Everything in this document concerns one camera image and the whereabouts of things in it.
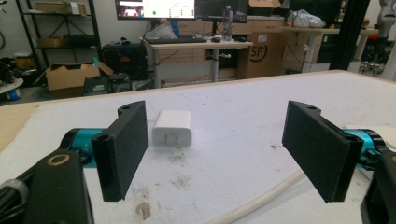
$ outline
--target brass screw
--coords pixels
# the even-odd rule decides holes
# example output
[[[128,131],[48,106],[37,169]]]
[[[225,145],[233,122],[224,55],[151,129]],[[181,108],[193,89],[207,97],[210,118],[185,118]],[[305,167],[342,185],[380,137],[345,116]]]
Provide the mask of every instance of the brass screw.
[[[70,159],[70,155],[68,154],[59,154],[53,156],[47,160],[47,165],[49,166],[57,166],[62,165]]]

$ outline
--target computer monitor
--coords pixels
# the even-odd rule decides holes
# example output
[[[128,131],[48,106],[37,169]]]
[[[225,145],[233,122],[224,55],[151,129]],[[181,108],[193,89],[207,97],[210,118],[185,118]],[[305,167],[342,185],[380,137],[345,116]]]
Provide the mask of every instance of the computer monitor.
[[[222,21],[226,6],[231,6],[233,22],[248,21],[248,0],[195,0],[196,20]]]
[[[337,22],[343,0],[290,0],[289,9],[305,9],[311,15],[320,17],[328,25]]]
[[[195,19],[195,0],[116,0],[118,20]]]

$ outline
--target plastic bag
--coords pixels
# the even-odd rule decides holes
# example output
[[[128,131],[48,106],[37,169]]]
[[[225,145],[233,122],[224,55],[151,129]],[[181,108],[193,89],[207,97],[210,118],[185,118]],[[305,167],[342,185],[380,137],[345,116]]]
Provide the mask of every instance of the plastic bag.
[[[146,39],[158,39],[158,38],[176,39],[177,36],[175,36],[171,27],[161,24],[155,27],[153,30],[147,32],[145,34],[145,38]]]
[[[288,16],[287,24],[291,27],[322,28],[326,26],[326,21],[302,9],[299,11],[292,11]]]

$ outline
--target desk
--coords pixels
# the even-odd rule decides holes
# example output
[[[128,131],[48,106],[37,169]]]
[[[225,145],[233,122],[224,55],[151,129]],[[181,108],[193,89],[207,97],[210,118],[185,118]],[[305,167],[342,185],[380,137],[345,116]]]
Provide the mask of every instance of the desk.
[[[336,35],[340,32],[339,29],[298,28],[298,27],[282,27],[281,29],[284,32],[309,34],[310,37],[308,42],[308,51],[304,56],[303,73],[323,71],[329,69],[330,66],[329,63],[316,64],[316,60],[318,57],[318,55],[316,55],[316,53],[318,53],[318,50],[316,50],[316,46],[320,44],[321,38],[324,35]],[[375,29],[361,30],[361,37],[358,39],[354,60],[359,61],[361,59],[361,55],[363,54],[368,36],[376,33],[378,33],[378,30]]]
[[[298,170],[281,139],[288,100],[317,106],[340,128],[396,127],[396,84],[341,71],[265,77],[0,106],[0,182],[57,148],[72,128],[105,128],[117,108],[145,100],[148,133],[164,109],[191,111],[192,145],[148,147],[126,200],[104,203],[85,169],[96,223],[206,223],[250,202]],[[13,128],[12,123],[20,128]],[[361,223],[369,180],[354,174],[344,203],[326,204],[306,179],[236,223]],[[136,207],[150,205],[143,221]]]
[[[217,82],[219,72],[219,49],[242,49],[253,45],[253,43],[250,42],[221,41],[220,43],[213,43],[210,40],[206,43],[191,44],[150,45],[146,41],[144,43],[153,51],[155,88],[160,88],[161,80],[166,78],[194,77],[210,74],[212,82]],[[213,58],[211,61],[205,60],[192,63],[161,63],[160,50],[164,49],[213,49]]]

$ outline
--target white power adapter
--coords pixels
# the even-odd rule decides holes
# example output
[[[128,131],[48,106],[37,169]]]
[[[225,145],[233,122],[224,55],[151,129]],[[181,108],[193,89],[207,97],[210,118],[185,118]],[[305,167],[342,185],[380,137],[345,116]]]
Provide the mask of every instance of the white power adapter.
[[[192,140],[191,112],[163,110],[152,129],[155,147],[189,147]]]

